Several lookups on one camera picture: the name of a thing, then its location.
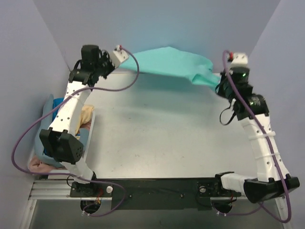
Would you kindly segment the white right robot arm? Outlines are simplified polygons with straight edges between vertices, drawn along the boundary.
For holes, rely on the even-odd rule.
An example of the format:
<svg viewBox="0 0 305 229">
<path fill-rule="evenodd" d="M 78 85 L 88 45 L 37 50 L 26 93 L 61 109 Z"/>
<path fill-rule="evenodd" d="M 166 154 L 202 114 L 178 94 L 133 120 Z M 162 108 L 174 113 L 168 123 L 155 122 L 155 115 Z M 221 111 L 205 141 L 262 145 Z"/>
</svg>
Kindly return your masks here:
<svg viewBox="0 0 305 229">
<path fill-rule="evenodd" d="M 239 94 L 236 95 L 226 72 L 221 72 L 221 81 L 217 85 L 217 94 L 230 103 L 233 118 L 237 118 L 243 127 L 253 149 L 257 167 L 257 177 L 250 178 L 236 173 L 224 173 L 213 182 L 213 191 L 224 195 L 234 190 L 246 195 L 252 203 L 282 197 L 284 185 L 289 192 L 300 186 L 299 179 L 293 177 L 285 167 L 275 143 L 275 132 L 270 125 L 270 115 L 265 98 L 253 93 L 249 84 L 250 70 L 247 67 L 230 69 L 231 79 Z"/>
</svg>

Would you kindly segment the teal t shirt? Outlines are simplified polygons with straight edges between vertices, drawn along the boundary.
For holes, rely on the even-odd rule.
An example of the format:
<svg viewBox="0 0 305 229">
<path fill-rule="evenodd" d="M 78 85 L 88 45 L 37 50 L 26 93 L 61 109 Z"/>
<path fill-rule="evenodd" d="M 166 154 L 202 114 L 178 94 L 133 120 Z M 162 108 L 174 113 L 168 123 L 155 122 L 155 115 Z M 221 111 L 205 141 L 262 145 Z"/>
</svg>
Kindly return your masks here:
<svg viewBox="0 0 305 229">
<path fill-rule="evenodd" d="M 213 74 L 213 63 L 198 54 L 180 51 L 173 47 L 162 47 L 134 54 L 136 60 L 130 57 L 120 65 L 123 69 L 140 72 L 181 77 L 194 85 L 204 85 L 214 90 L 220 82 L 220 77 Z"/>
</svg>

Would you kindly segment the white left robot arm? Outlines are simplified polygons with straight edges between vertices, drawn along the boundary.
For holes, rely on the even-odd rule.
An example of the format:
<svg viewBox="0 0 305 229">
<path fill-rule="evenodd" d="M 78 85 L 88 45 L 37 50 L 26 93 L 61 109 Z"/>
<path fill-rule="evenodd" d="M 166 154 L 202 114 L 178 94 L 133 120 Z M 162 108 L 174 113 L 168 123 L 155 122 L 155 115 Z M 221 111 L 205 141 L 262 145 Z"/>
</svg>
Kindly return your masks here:
<svg viewBox="0 0 305 229">
<path fill-rule="evenodd" d="M 74 174 L 75 181 L 82 184 L 81 191 L 88 197 L 97 193 L 98 184 L 92 181 L 95 174 L 83 158 L 83 144 L 76 138 L 81 111 L 99 77 L 107 78 L 128 57 L 119 45 L 110 52 L 100 50 L 97 45 L 84 45 L 81 59 L 70 72 L 64 104 L 50 126 L 39 134 L 47 156 Z"/>
</svg>

